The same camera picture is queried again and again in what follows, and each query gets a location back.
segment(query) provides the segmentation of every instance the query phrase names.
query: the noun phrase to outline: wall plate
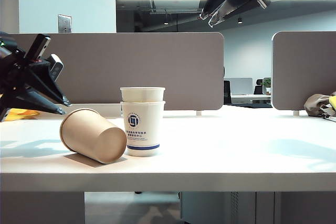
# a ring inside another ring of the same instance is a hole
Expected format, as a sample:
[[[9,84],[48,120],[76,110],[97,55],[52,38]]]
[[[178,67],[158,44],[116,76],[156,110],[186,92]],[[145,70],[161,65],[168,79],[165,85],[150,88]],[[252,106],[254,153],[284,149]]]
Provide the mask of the wall plate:
[[[71,32],[72,32],[71,16],[58,14],[58,33],[71,34]]]

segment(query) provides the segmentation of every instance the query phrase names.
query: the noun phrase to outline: paper cup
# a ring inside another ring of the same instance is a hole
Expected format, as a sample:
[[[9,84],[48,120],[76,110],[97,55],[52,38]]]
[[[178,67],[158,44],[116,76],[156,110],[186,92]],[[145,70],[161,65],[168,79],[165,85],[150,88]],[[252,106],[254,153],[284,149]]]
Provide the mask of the paper cup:
[[[121,102],[129,155],[144,157],[157,153],[164,104],[165,101]]]
[[[120,88],[123,102],[160,102],[165,88],[130,87]]]
[[[104,164],[120,158],[126,148],[125,132],[92,109],[72,111],[61,124],[60,137],[69,150]]]

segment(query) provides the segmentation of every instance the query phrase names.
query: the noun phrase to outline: green plant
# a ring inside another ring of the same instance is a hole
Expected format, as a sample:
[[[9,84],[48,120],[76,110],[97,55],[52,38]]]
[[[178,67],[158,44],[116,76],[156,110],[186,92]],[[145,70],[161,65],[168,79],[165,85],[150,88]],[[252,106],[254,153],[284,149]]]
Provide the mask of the green plant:
[[[265,88],[271,87],[271,78],[265,78],[262,82],[262,85],[265,86]]]

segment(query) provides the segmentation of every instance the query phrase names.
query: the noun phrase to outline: gray divider panel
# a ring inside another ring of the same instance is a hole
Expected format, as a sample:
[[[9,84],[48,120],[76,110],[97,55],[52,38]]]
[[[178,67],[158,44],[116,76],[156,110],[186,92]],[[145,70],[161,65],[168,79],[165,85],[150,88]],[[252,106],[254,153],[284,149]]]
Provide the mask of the gray divider panel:
[[[335,31],[282,31],[272,43],[276,109],[303,110],[311,95],[336,90]]]
[[[13,37],[25,50],[36,34]],[[223,105],[220,33],[50,34],[44,58],[65,67],[57,83],[72,103],[119,103],[120,87],[166,87],[167,110]]]

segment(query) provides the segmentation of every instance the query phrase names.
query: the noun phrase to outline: potted plant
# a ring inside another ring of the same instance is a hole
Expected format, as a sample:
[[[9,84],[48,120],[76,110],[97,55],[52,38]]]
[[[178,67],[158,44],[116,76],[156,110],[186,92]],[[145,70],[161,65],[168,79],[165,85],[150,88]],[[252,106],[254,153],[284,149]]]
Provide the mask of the potted plant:
[[[271,78],[264,78],[262,85],[266,88],[266,94],[271,94]]]

